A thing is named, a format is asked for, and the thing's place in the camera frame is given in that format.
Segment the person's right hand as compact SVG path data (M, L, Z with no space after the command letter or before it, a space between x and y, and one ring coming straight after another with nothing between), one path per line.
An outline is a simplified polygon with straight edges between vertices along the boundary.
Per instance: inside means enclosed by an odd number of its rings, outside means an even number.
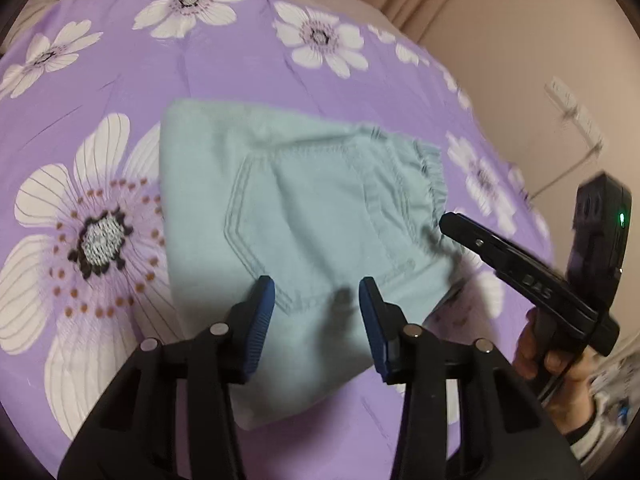
M525 380L537 377L538 344L534 335L537 309L531 308L527 314L527 323L518 337L518 345L513 359L515 370ZM561 434L567 436L582 428L590 421L596 406L590 391L589 378L594 370L593 355L582 354L572 366L572 356L565 352L550 351L544 358L544 369L553 378L564 376L546 404L546 411Z

